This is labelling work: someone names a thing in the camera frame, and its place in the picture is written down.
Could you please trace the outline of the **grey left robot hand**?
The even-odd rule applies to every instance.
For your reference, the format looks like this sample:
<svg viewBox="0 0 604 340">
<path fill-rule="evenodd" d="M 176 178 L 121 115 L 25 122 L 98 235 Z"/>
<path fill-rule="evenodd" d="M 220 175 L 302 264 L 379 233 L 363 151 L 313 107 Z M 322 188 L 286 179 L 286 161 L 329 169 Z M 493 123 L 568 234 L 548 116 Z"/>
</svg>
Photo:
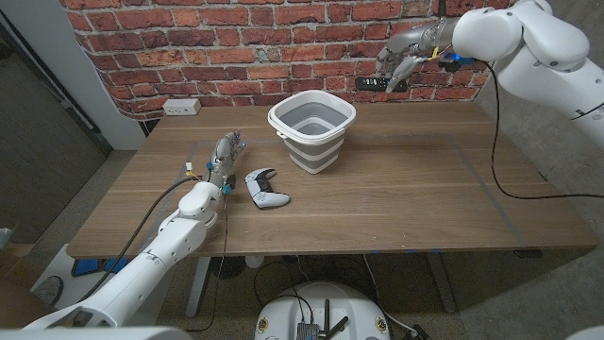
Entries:
<svg viewBox="0 0 604 340">
<path fill-rule="evenodd" d="M 224 187 L 227 179 L 234 174 L 234 163 L 245 148 L 241 131 L 235 129 L 218 140 L 207 163 L 206 181 Z"/>
</svg>

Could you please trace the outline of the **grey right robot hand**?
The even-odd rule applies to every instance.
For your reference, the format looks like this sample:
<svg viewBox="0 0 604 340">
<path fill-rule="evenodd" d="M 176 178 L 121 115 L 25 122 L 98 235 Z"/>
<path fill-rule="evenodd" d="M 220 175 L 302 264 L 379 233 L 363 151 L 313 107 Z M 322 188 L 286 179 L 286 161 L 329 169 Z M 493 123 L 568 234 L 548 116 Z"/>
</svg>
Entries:
<svg viewBox="0 0 604 340">
<path fill-rule="evenodd" d="M 422 52 L 444 51 L 452 44 L 459 18 L 444 18 L 435 23 L 419 25 L 393 35 L 377 55 L 376 75 L 389 78 L 384 92 L 409 77 L 417 66 L 428 59 Z"/>
</svg>

